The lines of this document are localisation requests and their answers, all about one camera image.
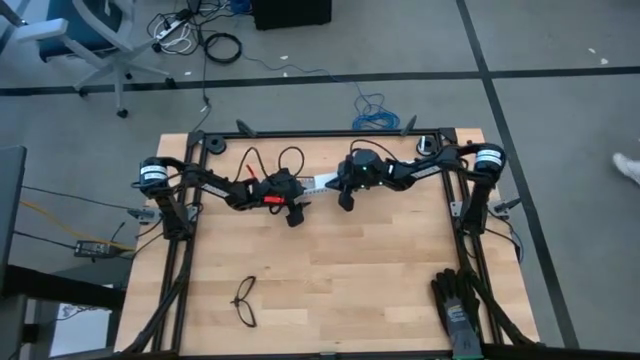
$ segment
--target floor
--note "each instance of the floor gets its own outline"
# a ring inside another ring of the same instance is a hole
[[[24,17],[44,19],[47,2],[30,0]],[[481,127],[510,159],[502,196],[523,199],[513,223],[526,249],[522,270],[542,341],[640,352],[640,323],[629,315],[640,295],[640,191],[610,161],[618,151],[640,158],[640,3],[389,4],[334,0],[333,21],[324,26],[260,32],[251,18],[235,17],[208,28],[238,36],[248,56],[272,67],[293,63],[357,79],[364,92],[383,93],[403,124],[417,115],[419,127]],[[181,9],[184,0],[138,0],[136,7],[132,37],[139,42],[156,13]],[[220,45],[219,56],[234,50]],[[127,88],[130,116],[120,119],[108,87],[90,87],[84,99],[70,91],[89,69],[81,60],[45,64],[35,44],[9,40],[3,47],[0,146],[28,148],[27,185],[140,206],[143,197],[129,186],[139,161],[154,154],[160,134],[187,132],[202,116],[200,52],[140,56],[172,72],[180,89],[134,74],[140,85]],[[257,130],[350,128],[355,86],[321,75],[268,71],[246,59],[209,62],[205,85],[213,112],[203,129],[234,131],[236,119]],[[133,243],[136,226],[121,210],[29,190],[23,198],[95,236],[110,237],[126,221],[116,239]],[[16,227],[74,243],[29,209],[20,210]],[[16,237],[12,251],[12,263],[41,271],[82,266],[87,276],[91,268],[64,248],[27,238]],[[129,266],[105,262],[95,276],[109,274],[106,268],[119,277]]]

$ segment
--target black glove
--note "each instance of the black glove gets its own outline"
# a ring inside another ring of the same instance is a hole
[[[451,340],[453,358],[483,359],[477,331],[480,302],[463,273],[445,269],[431,280],[431,289],[440,322]]]

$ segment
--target shoe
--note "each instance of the shoe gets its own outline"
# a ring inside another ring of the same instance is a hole
[[[620,153],[616,153],[613,154],[613,164],[622,174],[640,185],[640,161],[633,161]]]

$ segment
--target eyeglasses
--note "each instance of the eyeglasses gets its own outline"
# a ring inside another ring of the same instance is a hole
[[[236,297],[231,301],[231,304],[236,307],[236,311],[238,312],[238,317],[240,321],[247,325],[248,327],[256,327],[258,324],[256,323],[256,318],[253,315],[253,309],[251,309],[251,305],[245,300],[249,292],[253,288],[253,284],[256,283],[255,276],[247,276],[246,279],[242,280],[240,286],[238,287],[238,291],[236,292]]]

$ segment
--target wooden table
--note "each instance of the wooden table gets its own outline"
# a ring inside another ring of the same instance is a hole
[[[461,144],[484,141],[480,129],[457,129],[457,135]],[[416,156],[417,137],[369,139],[399,159]],[[208,168],[233,178],[247,147],[256,146],[267,171],[275,171],[280,151],[297,145],[306,156],[301,175],[330,173],[352,140],[230,140],[224,154],[208,158]],[[185,134],[163,135],[158,155],[182,159],[185,143]],[[293,171],[299,161],[290,152],[283,166]],[[255,156],[249,155],[247,163],[259,171]],[[241,178],[248,176],[243,169]],[[205,194],[180,353],[449,349],[428,287],[437,272],[458,268],[442,177],[422,180],[405,192],[375,188],[354,197],[355,209],[346,213],[337,204],[337,194],[318,195],[305,209],[304,224],[289,228],[284,215],[270,215],[267,209],[236,212]],[[508,234],[495,219],[487,228]],[[156,234],[145,236],[138,246]],[[496,300],[525,335],[537,339],[512,244],[489,233],[481,239]],[[160,239],[136,257],[116,349],[130,344],[155,310],[167,249],[168,242]],[[248,275],[258,279],[247,299],[258,322],[253,329],[240,322],[230,304]],[[173,313],[166,326],[165,345],[170,343]],[[489,334],[487,321],[483,327]]]

